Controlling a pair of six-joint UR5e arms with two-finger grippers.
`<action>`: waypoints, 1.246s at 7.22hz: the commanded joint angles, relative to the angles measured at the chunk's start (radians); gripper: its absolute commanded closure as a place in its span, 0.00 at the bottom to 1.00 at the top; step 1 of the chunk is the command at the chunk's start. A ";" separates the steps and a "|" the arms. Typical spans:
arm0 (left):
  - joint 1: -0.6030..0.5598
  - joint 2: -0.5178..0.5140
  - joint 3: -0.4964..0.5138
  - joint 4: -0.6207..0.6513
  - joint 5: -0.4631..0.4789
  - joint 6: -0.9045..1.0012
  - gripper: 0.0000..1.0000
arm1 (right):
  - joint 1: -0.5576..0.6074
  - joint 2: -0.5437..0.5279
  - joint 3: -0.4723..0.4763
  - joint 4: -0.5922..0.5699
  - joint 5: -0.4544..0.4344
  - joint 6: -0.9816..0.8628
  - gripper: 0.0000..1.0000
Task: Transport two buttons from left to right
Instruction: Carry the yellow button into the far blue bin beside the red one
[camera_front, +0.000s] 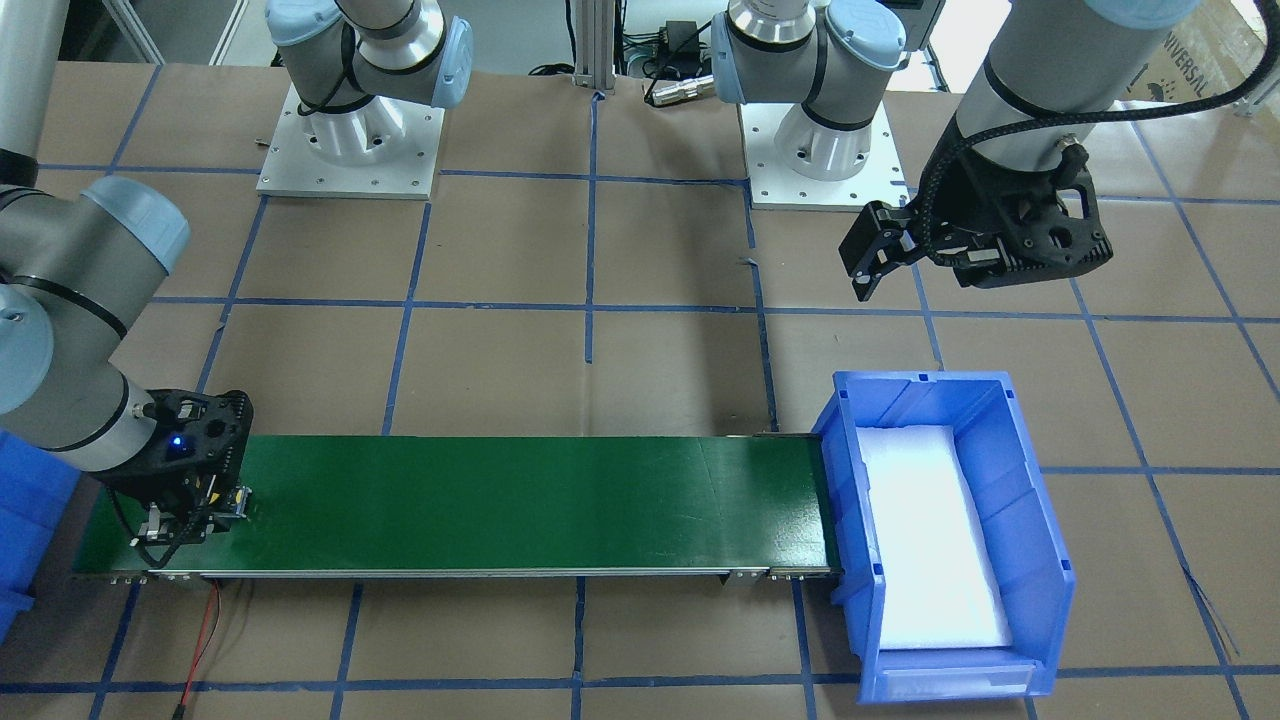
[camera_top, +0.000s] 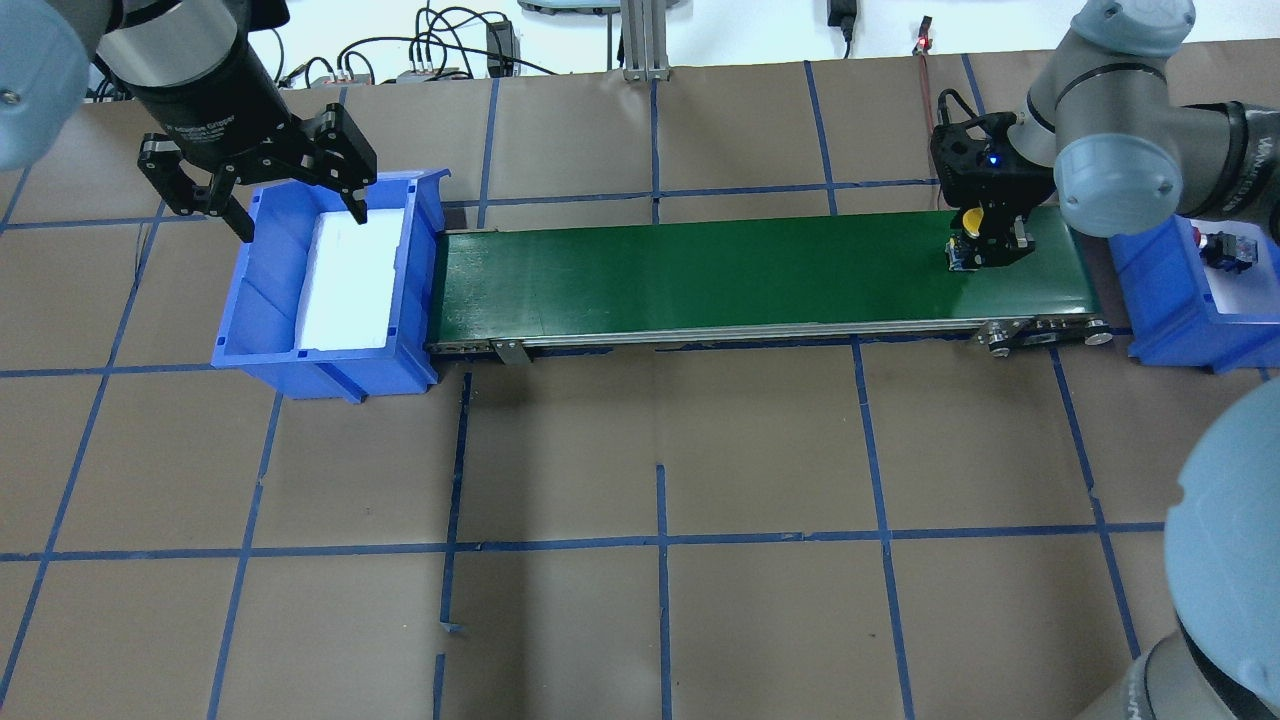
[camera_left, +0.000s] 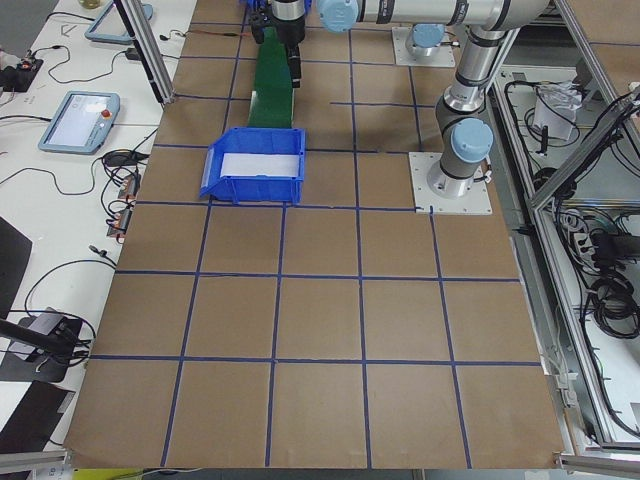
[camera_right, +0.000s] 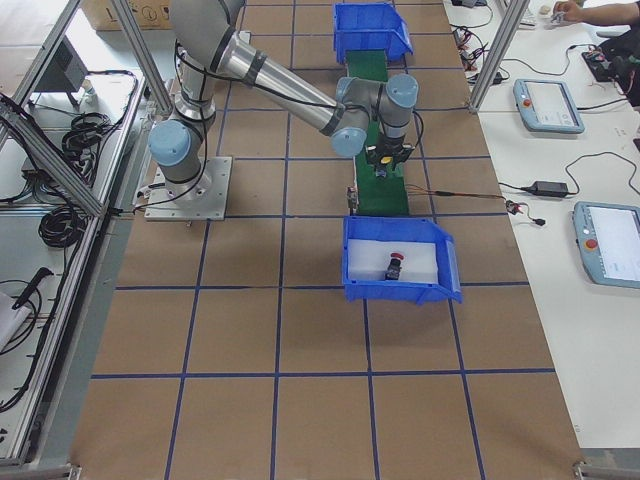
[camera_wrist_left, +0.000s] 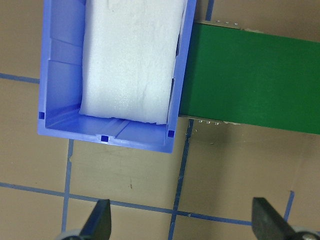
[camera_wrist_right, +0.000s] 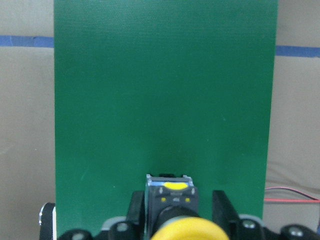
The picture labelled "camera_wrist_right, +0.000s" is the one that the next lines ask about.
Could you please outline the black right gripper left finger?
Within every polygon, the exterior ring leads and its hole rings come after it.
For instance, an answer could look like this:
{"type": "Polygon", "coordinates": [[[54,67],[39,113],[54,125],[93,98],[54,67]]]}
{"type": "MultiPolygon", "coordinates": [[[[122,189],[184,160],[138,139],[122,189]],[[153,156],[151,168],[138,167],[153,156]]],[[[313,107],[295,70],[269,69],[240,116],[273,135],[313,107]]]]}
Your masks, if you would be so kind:
{"type": "Polygon", "coordinates": [[[134,191],[131,195],[126,220],[134,225],[145,224],[145,192],[134,191]]]}

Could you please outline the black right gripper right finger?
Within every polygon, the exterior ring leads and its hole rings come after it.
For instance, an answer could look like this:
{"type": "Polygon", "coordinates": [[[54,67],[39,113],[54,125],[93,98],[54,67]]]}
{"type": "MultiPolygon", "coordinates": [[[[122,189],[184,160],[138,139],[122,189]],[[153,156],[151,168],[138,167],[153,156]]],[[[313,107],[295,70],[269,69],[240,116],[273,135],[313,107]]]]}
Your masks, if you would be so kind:
{"type": "Polygon", "coordinates": [[[223,190],[212,191],[212,221],[223,230],[237,230],[240,217],[223,190]]]}

